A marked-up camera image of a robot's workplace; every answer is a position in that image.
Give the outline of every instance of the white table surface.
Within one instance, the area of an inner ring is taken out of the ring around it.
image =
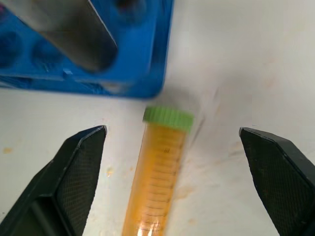
[[[182,163],[167,236],[278,235],[238,130],[254,126],[288,138],[315,161],[314,9],[313,0],[176,1],[157,99],[204,119]],[[120,236],[149,103],[1,89],[0,221],[66,138],[105,124],[84,236]]]

